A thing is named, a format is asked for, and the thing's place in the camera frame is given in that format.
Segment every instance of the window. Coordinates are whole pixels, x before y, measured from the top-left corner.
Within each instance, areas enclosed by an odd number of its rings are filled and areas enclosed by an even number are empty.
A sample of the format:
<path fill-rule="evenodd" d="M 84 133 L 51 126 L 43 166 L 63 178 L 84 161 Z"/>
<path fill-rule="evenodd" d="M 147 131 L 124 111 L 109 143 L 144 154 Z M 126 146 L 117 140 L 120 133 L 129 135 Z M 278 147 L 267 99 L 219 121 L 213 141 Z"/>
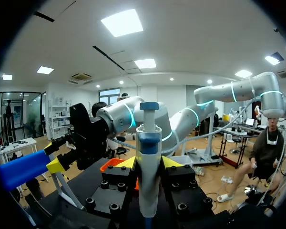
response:
<path fill-rule="evenodd" d="M 120 96 L 120 89 L 114 88 L 104 91 L 99 91 L 99 102 L 105 102 L 107 104 L 113 104 L 118 101 Z"/>

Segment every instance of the white shelving unit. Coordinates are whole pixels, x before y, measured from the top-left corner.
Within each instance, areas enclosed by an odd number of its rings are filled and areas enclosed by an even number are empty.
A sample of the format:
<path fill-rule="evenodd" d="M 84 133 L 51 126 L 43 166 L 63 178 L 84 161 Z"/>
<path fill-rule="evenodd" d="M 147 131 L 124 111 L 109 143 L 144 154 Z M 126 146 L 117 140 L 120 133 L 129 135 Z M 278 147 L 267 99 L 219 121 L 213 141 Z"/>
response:
<path fill-rule="evenodd" d="M 63 105 L 56 105 L 54 99 L 49 100 L 48 123 L 52 139 L 64 136 L 68 130 L 68 127 L 62 125 L 64 125 L 65 121 L 70 118 L 69 107 L 71 105 L 71 101 L 64 101 L 63 103 Z"/>

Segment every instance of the square ceiling light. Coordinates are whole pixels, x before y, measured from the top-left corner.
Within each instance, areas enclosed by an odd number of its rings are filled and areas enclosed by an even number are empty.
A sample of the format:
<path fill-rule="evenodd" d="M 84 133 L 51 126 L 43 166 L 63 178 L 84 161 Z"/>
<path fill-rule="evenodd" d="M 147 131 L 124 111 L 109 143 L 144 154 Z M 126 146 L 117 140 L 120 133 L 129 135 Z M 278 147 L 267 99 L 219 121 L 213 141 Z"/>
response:
<path fill-rule="evenodd" d="M 270 56 L 266 56 L 265 60 L 267 60 L 272 65 L 277 65 L 278 63 L 281 63 L 281 61 L 283 61 L 284 58 L 278 52 L 275 52 Z"/>
<path fill-rule="evenodd" d="M 157 67 L 156 62 L 154 59 L 145 59 L 145 60 L 138 60 L 134 61 L 138 68 L 155 68 Z"/>
<path fill-rule="evenodd" d="M 37 73 L 47 74 L 47 75 L 48 75 L 48 74 L 50 74 L 53 70 L 54 70 L 53 68 L 47 68 L 47 67 L 41 66 L 41 67 L 38 69 Z"/>
<path fill-rule="evenodd" d="M 135 9 L 116 13 L 101 20 L 114 37 L 143 31 L 139 16 Z"/>
<path fill-rule="evenodd" d="M 240 70 L 239 72 L 235 73 L 235 75 L 238 77 L 241 77 L 241 78 L 247 78 L 250 75 L 252 75 L 252 73 L 243 69 L 243 70 Z"/>
<path fill-rule="evenodd" d="M 6 74 L 3 74 L 3 75 L 2 75 L 2 78 L 3 78 L 3 80 L 12 80 L 13 75 L 6 75 Z"/>

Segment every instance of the white slippers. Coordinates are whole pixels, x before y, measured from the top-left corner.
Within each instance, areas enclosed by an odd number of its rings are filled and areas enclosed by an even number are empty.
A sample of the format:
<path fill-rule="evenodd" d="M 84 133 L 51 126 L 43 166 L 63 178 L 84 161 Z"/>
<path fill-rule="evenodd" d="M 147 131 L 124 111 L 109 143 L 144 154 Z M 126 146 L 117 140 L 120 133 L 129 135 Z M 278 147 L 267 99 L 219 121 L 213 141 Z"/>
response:
<path fill-rule="evenodd" d="M 222 202 L 225 202 L 225 201 L 227 201 L 227 200 L 233 199 L 233 197 L 234 197 L 234 195 L 232 195 L 231 197 L 229 197 L 228 194 L 223 194 L 223 195 L 217 197 L 217 201 L 218 201 L 219 203 L 222 203 Z"/>

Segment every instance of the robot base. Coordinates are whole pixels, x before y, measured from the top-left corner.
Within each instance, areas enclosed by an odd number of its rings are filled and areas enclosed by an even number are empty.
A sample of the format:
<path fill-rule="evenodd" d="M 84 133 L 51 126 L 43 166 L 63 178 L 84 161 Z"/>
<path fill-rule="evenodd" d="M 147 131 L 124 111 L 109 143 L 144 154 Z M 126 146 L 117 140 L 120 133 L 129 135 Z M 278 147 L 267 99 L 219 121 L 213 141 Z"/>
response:
<path fill-rule="evenodd" d="M 186 150 L 185 153 L 190 157 L 193 165 L 221 164 L 223 162 L 221 158 L 211 158 L 216 155 L 213 150 L 210 154 L 206 154 L 206 149 L 191 149 Z"/>

